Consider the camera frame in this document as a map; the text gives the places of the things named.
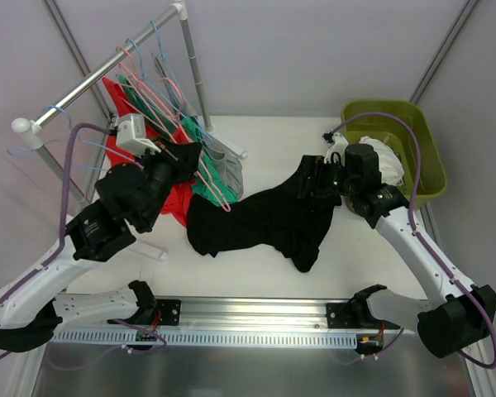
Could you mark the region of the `red tank top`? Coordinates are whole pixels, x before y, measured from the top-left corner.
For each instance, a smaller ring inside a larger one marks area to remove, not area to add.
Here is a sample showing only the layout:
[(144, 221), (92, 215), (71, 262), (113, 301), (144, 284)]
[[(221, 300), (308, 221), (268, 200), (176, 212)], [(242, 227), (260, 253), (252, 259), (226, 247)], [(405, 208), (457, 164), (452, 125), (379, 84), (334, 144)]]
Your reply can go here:
[[(102, 78), (103, 85), (107, 90), (113, 104), (116, 107), (117, 115), (119, 117), (125, 116), (128, 113), (136, 113), (137, 108), (131, 104), (130, 99), (124, 93), (120, 84), (110, 80), (109, 78)], [(161, 137), (162, 142), (172, 142), (170, 136), (175, 139), (176, 143), (188, 143), (184, 137), (180, 127), (174, 128), (170, 122), (162, 122), (168, 129), (169, 133), (165, 134), (162, 129), (157, 129), (156, 125), (151, 126), (148, 120), (145, 120), (146, 136), (150, 139)], [(107, 149), (105, 153), (110, 161), (111, 166), (119, 165), (122, 163), (131, 163), (124, 157), (131, 158), (131, 154), (117, 147), (116, 138), (110, 136), (106, 142)], [(170, 191), (166, 199), (161, 214), (171, 214), (179, 224), (187, 227), (187, 214), (190, 200), (193, 197), (193, 185), (195, 180), (190, 180), (188, 183), (176, 184)]]

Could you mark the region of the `black tank top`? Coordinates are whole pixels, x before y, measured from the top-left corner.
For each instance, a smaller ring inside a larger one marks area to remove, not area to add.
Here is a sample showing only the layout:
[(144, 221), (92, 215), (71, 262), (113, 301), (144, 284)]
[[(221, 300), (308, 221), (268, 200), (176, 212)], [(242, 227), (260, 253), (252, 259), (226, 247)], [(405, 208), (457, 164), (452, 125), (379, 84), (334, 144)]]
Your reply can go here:
[(334, 208), (341, 206), (338, 195), (298, 197), (308, 168), (322, 163), (319, 155), (304, 155), (282, 184), (233, 203), (229, 212), (195, 194), (187, 213), (190, 245), (202, 256), (215, 257), (264, 244), (290, 259), (299, 272), (308, 273), (331, 227)]

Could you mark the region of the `white tank top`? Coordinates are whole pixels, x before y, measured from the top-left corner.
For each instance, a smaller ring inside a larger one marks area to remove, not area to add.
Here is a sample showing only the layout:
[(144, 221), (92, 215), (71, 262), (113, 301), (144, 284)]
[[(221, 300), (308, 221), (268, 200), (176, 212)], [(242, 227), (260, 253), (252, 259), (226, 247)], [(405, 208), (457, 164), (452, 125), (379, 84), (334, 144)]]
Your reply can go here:
[(379, 157), (379, 172), (384, 184), (400, 186), (403, 183), (403, 164), (388, 145), (369, 136), (361, 137), (359, 143), (373, 147), (374, 152)]

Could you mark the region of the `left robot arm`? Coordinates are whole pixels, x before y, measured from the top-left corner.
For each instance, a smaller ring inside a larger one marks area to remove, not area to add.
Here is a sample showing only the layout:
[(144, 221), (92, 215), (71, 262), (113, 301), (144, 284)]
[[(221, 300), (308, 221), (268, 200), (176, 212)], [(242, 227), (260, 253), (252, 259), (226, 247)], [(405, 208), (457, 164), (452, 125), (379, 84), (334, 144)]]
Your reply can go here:
[(136, 243), (136, 234), (151, 232), (172, 188), (194, 177), (201, 151), (199, 143), (166, 142), (135, 164), (111, 167), (95, 184), (99, 198), (65, 222), (49, 255), (0, 289), (0, 350), (28, 352), (67, 327), (152, 320), (157, 303), (145, 281), (82, 298), (63, 290)]

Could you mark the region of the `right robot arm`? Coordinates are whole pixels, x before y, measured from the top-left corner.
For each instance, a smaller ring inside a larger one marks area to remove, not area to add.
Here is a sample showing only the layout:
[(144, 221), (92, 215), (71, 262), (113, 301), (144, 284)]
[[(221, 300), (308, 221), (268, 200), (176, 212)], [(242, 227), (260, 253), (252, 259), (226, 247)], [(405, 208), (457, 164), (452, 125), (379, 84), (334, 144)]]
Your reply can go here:
[(343, 155), (325, 161), (305, 155), (298, 167), (301, 199), (349, 199), (356, 214), (403, 259), (426, 298), (412, 299), (382, 285), (363, 289), (352, 299), (354, 321), (371, 328), (384, 321), (415, 332), (427, 350), (443, 358), (490, 337), (496, 293), (477, 286), (420, 231), (410, 203), (397, 187), (383, 183), (379, 157), (368, 144), (351, 144)]

